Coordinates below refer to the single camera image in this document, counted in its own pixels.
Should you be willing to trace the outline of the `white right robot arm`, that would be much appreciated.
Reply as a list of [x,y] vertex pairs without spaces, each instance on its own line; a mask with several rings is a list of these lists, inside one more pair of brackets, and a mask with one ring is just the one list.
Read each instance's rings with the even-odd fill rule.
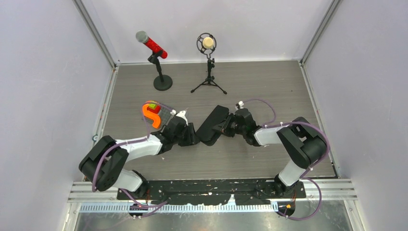
[[294,185],[330,150],[326,135],[303,117],[279,125],[257,125],[246,108],[230,113],[218,105],[197,131],[201,141],[213,145],[221,136],[241,135],[247,144],[255,147],[281,143],[290,157],[284,169],[274,178],[275,193],[288,197]]

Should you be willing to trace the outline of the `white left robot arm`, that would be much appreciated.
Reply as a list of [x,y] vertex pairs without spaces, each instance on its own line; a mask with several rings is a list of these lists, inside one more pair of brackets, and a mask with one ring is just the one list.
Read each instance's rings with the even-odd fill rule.
[[135,170],[126,170],[124,165],[144,156],[163,154],[174,145],[193,146],[200,141],[193,123],[180,112],[159,131],[142,138],[115,140],[103,136],[79,163],[79,171],[91,182],[93,191],[106,191],[112,187],[128,191],[134,198],[147,195],[146,179]]

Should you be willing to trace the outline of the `black tool pouch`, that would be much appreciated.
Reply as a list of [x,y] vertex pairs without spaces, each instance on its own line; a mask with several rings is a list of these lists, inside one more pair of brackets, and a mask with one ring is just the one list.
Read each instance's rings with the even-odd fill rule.
[[214,145],[221,136],[219,129],[214,129],[214,127],[221,124],[228,115],[229,109],[227,107],[217,105],[196,131],[196,136],[200,142],[207,146]]

